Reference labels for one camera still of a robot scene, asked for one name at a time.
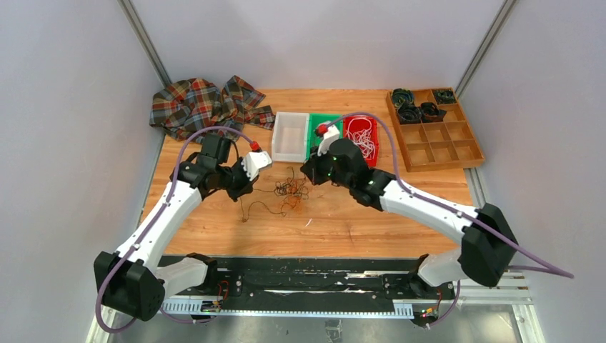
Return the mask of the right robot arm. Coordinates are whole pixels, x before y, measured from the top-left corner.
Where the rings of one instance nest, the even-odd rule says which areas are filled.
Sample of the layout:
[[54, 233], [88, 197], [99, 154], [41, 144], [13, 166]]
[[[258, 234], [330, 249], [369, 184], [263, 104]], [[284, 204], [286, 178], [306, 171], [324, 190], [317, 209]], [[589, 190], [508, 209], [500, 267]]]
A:
[[450, 252], [417, 260], [408, 279], [416, 297], [428, 297], [437, 286], [459, 279], [495, 287], [515, 254], [504, 241], [516, 239], [499, 207], [461, 205], [416, 189], [388, 171], [368, 166], [348, 139], [334, 141], [325, 153], [313, 148], [301, 171], [313, 185], [331, 182], [344, 187], [362, 206], [413, 219], [459, 244]]

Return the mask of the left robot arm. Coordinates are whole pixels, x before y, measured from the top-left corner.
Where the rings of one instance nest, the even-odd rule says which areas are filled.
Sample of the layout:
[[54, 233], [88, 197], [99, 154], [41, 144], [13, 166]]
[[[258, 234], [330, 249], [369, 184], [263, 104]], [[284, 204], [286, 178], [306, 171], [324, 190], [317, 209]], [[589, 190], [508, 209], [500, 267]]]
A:
[[270, 155], [257, 142], [251, 151], [227, 165], [230, 139], [204, 135], [200, 151], [180, 154], [171, 179], [159, 201], [136, 231], [115, 252], [100, 252], [94, 261], [96, 317], [101, 307], [148, 321], [163, 310], [166, 299], [187, 289], [202, 295], [224, 296], [217, 261], [191, 253], [178, 262], [160, 266], [164, 251], [184, 220], [217, 191], [237, 201], [253, 190], [260, 171], [272, 165]]

